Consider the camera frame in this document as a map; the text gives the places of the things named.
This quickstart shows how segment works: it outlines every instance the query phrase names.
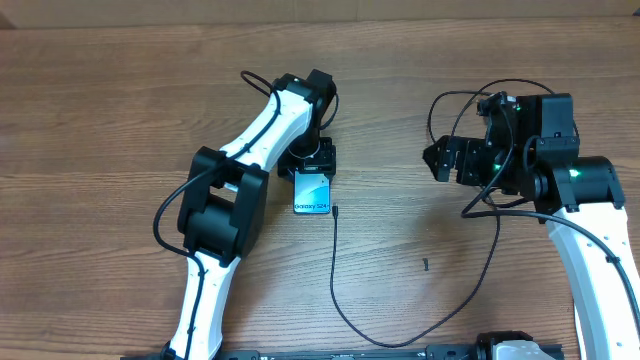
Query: wall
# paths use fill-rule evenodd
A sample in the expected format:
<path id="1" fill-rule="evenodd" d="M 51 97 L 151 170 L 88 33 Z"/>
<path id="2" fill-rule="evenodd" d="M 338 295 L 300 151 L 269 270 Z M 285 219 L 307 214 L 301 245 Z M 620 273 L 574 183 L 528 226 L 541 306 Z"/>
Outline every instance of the wall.
<path id="1" fill-rule="evenodd" d="M 640 0 L 0 0 L 0 28 L 631 15 Z"/>

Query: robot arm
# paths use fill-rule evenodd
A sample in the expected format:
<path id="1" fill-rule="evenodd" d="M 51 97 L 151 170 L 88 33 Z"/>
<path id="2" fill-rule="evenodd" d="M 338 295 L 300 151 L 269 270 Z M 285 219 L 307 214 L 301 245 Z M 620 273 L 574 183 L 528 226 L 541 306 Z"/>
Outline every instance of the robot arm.
<path id="1" fill-rule="evenodd" d="M 493 185 L 532 201 L 535 213 L 499 210 L 463 212 L 463 217 L 530 216 L 546 222 L 568 274 L 588 358 L 640 359 L 635 298 L 640 278 L 629 246 L 624 195 L 606 158 L 578 157 L 571 96 L 511 98 L 502 92 L 479 101 L 478 114 L 487 123 L 484 139 L 443 136 L 425 149 L 423 159 L 434 177 L 448 181 L 455 168 L 462 185 Z M 558 223 L 558 218 L 569 222 Z M 571 223 L 593 238 L 567 226 Z"/>
<path id="2" fill-rule="evenodd" d="M 285 74 L 274 81 L 267 106 L 238 138 L 220 151 L 202 147 L 194 156 L 189 171 L 193 182 L 184 190 L 178 217 L 192 257 L 187 258 L 180 323 L 161 359 L 209 360 L 216 355 L 231 279 L 262 227 L 269 172 L 276 163 L 279 173 L 299 171 L 315 157 L 327 156 L 319 151 L 323 139 L 329 139 L 320 138 L 320 122 L 335 94 L 331 75 L 313 70 L 305 80 Z M 334 156 L 335 147 L 329 150 Z M 235 202 L 211 193 L 223 186 L 237 192 Z"/>

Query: wooden tabletop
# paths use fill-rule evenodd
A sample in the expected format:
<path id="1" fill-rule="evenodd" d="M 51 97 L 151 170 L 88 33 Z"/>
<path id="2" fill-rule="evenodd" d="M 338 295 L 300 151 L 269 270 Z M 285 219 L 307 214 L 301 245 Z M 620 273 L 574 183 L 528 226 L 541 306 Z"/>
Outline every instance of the wooden tabletop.
<path id="1" fill-rule="evenodd" d="M 334 76 L 336 295 L 377 340 L 406 340 L 457 307 L 493 240 L 494 219 L 459 216 L 477 190 L 436 182 L 421 160 L 444 91 L 520 77 L 571 93 L 581 154 L 615 164 L 640 259 L 638 34 L 631 17 L 0 32 L 0 358 L 115 359 L 170 339 L 186 261 L 155 243 L 151 221 L 194 152 L 230 142 L 264 107 L 243 69 Z M 436 136 L 466 100 L 438 105 Z M 483 129 L 470 112 L 458 134 Z M 162 232 L 180 245 L 177 207 Z M 331 302 L 332 224 L 294 215 L 291 184 L 272 176 L 260 239 L 233 280 L 225 348 L 376 348 Z M 546 228 L 503 219 L 473 301 L 412 347 L 523 330 L 576 359 L 573 321 Z"/>

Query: wooden table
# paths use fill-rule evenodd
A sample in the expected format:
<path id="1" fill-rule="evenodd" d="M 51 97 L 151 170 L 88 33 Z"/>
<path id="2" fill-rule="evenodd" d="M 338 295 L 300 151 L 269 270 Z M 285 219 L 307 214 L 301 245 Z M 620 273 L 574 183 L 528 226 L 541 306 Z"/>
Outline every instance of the wooden table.
<path id="1" fill-rule="evenodd" d="M 375 339 L 408 339 L 458 306 L 493 239 L 494 219 L 459 217 L 476 190 L 437 183 L 421 160 L 441 92 L 521 77 L 571 93 L 581 154 L 616 165 L 637 250 L 639 34 L 631 17 L 0 32 L 0 358 L 114 359 L 170 339 L 186 262 L 155 243 L 151 220 L 194 152 L 228 143 L 264 107 L 242 69 L 335 78 L 336 292 Z M 436 136 L 466 100 L 438 105 Z M 482 136 L 484 125 L 470 112 L 459 129 Z M 294 215 L 291 194 L 272 177 L 260 240 L 233 281 L 225 347 L 375 348 L 331 302 L 331 216 Z M 176 213 L 162 232 L 178 245 Z M 503 220 L 476 297 L 412 346 L 509 329 L 577 358 L 564 268 L 527 219 Z"/>

